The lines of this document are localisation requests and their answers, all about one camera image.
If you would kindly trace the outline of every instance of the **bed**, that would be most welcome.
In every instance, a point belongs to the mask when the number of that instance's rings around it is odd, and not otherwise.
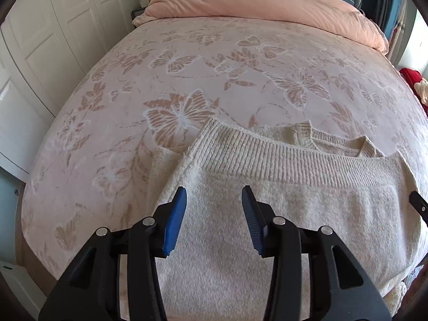
[[[328,1],[375,34],[355,0]],[[23,234],[55,278],[97,228],[128,228],[150,214],[154,150],[188,146],[213,115],[245,128],[311,120],[330,134],[366,135],[386,155],[403,154],[428,198],[426,116],[383,55],[381,34],[363,44],[351,24],[145,14],[150,21],[107,53],[68,99],[26,187]],[[427,251],[426,231],[421,226],[415,241],[415,265]]]

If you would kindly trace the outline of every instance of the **ribbed collar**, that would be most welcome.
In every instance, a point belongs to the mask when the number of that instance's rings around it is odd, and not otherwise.
[[[220,174],[309,186],[405,185],[416,189],[400,152],[378,158],[292,146],[210,118],[186,152],[189,163]]]
[[[356,139],[346,139],[343,137],[331,135],[323,131],[315,129],[311,121],[305,121],[293,125],[293,130],[296,133],[296,139],[299,141],[299,146],[315,149],[323,152],[316,143],[317,140],[326,146],[333,149],[341,149],[348,154],[354,154],[354,157],[376,157],[384,156],[367,136],[360,136]]]

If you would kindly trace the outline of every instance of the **pink bedspread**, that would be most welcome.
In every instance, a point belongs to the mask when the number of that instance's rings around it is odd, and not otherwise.
[[[156,146],[189,145],[211,115],[242,127],[311,120],[331,134],[367,135],[385,154],[403,153],[428,198],[427,120],[379,51],[292,22],[156,20],[87,74],[40,147],[22,228],[45,267],[59,278],[98,227],[147,215]],[[415,235],[416,264],[426,226]]]
[[[316,27],[388,53],[375,24],[342,0],[151,0],[136,26],[157,18],[229,16]]]

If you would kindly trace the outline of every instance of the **butterfly pattern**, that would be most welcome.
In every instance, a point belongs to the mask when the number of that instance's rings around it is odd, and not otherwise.
[[[180,141],[179,135],[185,135],[189,129],[200,129],[207,118],[214,113],[208,107],[202,89],[196,89],[179,102],[144,111],[153,138],[160,146],[169,148]]]
[[[282,54],[287,51],[286,49],[279,46],[272,46],[267,43],[262,43],[260,39],[254,35],[247,37],[245,40],[237,42],[236,45],[246,48],[254,47],[258,49],[260,55],[266,59],[275,59],[278,54]]]
[[[306,93],[312,93],[316,96],[331,101],[330,93],[322,85],[318,84],[315,78],[308,73],[306,68],[299,69],[298,74],[291,74],[290,78],[282,77],[271,72],[263,73],[279,89],[283,89],[284,97],[298,110],[303,111],[307,103]]]
[[[382,99],[380,98],[379,94],[376,94],[376,93],[369,94],[369,92],[365,89],[365,87],[362,84],[359,83],[358,86],[360,87],[361,95],[365,99],[365,101],[367,101],[368,103],[374,102],[380,111],[385,112],[384,105],[382,103]]]
[[[219,65],[214,68],[215,72],[219,74],[227,74],[227,78],[237,79],[240,75],[243,75],[247,71],[241,69],[240,67],[231,66],[226,60],[223,60]]]
[[[200,55],[175,55],[167,49],[149,64],[149,68],[155,69],[166,65],[167,74],[176,74],[182,71],[187,65],[192,64],[195,60],[200,59]]]

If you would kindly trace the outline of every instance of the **knit sweater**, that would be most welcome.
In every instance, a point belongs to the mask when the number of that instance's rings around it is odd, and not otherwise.
[[[358,158],[322,152],[320,145],[326,144],[292,146],[211,118],[184,155],[170,153],[179,161],[170,177],[158,175],[167,182],[157,203],[171,201],[184,186],[188,207],[176,249],[157,260],[169,315],[263,317],[272,260],[260,258],[251,244],[240,201],[246,184],[299,227],[330,225],[382,295],[414,268],[421,223],[407,201],[416,184],[401,154]],[[301,309],[308,317],[307,259]]]
[[[293,144],[325,153],[361,158],[385,156],[366,136],[356,139],[334,136],[315,129],[311,121],[282,127],[256,126],[249,130],[278,142]],[[168,182],[170,175],[186,150],[186,146],[173,148],[173,150],[163,147],[157,148],[153,157],[147,187],[146,207],[149,209],[148,215],[155,211],[156,201],[162,189],[165,187],[166,182]]]

